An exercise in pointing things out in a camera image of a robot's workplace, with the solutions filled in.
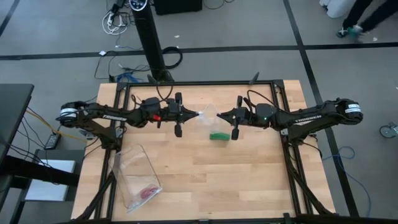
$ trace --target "red light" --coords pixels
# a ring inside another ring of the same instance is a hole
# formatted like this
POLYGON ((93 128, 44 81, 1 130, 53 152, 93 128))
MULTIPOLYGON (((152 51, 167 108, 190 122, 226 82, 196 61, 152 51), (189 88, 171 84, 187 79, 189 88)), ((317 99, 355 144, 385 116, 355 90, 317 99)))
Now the red light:
POLYGON ((160 116, 159 115, 154 115, 154 120, 160 121, 160 116))

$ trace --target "green sponge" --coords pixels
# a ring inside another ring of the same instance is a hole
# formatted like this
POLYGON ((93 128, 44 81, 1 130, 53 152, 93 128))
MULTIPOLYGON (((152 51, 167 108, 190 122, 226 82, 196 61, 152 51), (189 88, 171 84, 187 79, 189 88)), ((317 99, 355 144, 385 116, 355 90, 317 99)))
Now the green sponge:
POLYGON ((210 140, 224 140, 224 141, 229 141, 231 136, 226 133, 213 133, 210 134, 210 140))

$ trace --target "wooden tabletop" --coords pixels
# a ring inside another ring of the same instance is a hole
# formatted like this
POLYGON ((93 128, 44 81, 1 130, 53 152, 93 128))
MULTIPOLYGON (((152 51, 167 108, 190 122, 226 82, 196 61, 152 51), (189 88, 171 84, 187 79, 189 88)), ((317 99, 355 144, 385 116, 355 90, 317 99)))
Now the wooden tabletop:
MULTIPOLYGON (((284 83, 290 110, 306 108, 300 82, 286 80, 284 83)), ((161 94, 165 96, 169 88, 160 87, 161 94)), ((246 96, 248 89, 272 98, 269 85, 175 86, 174 93, 182 93, 184 106, 190 110, 202 111, 206 105, 212 104, 219 112, 224 112, 234 108, 237 96, 246 96)), ((97 102, 113 105, 115 92, 116 84, 101 84, 97 102)), ((130 93, 140 99, 157 96, 154 87, 132 87, 130 93)), ((122 92, 119 107, 122 107, 123 95, 122 92)), ((264 102, 255 94, 250 97, 254 103, 264 102)), ((130 99, 129 109, 133 105, 130 99)), ((97 122, 109 126, 108 120, 98 119, 97 122)), ((240 126, 237 141, 212 141, 209 140, 210 128, 200 118, 182 125, 182 138, 175 137, 174 125, 162 123, 160 129, 152 123, 141 129, 127 125, 122 151, 141 144, 154 166, 163 191, 138 210, 127 214, 121 192, 117 189, 112 220, 276 218, 285 212, 294 216, 277 131, 240 126)), ((230 133, 232 128, 221 121, 217 130, 230 133)), ((317 145, 313 138, 307 138, 305 142, 317 145)), ((89 147, 86 153, 99 144, 98 141, 89 147)), ((300 154, 308 186, 324 206, 334 212, 318 151, 303 145, 300 146, 300 154)), ((97 149, 85 158, 72 218, 84 211, 97 192, 103 159, 103 149, 97 149)), ((302 210, 305 211, 300 187, 297 188, 302 210)), ((103 216, 108 192, 104 198, 103 216)))

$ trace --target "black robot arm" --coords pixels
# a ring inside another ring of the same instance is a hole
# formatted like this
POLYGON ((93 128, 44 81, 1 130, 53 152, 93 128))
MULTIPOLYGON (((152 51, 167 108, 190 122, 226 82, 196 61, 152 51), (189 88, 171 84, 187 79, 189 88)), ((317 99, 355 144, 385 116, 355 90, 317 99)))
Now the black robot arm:
POLYGON ((182 105, 181 93, 175 94, 175 99, 166 99, 167 106, 160 107, 160 100, 156 97, 143 100, 140 107, 133 110, 112 108, 97 103, 76 101, 64 104, 61 107, 60 117, 57 118, 61 125, 68 128, 81 128, 98 136, 104 149, 117 149, 120 147, 120 135, 115 128, 103 127, 94 119, 104 118, 113 121, 124 121, 135 128, 143 128, 148 122, 173 121, 175 135, 182 137, 181 123, 198 116, 197 112, 190 111, 182 105))
POLYGON ((283 131, 288 135, 290 142, 297 143, 302 142, 310 133, 337 124, 358 124, 363 119, 358 103, 349 99, 338 98, 335 101, 326 101, 322 105, 287 112, 266 103, 254 105, 242 96, 238 96, 236 108, 217 116, 234 126, 232 140, 238 139, 238 126, 246 125, 283 131), (249 108, 242 106, 242 100, 249 108))

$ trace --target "black box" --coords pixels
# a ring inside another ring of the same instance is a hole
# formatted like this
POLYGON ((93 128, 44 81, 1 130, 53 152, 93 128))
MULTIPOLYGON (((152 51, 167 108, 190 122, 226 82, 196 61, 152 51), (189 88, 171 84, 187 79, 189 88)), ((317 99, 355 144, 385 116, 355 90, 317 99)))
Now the black box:
POLYGON ((202 9, 202 0, 154 0, 157 15, 180 12, 197 12, 202 9))

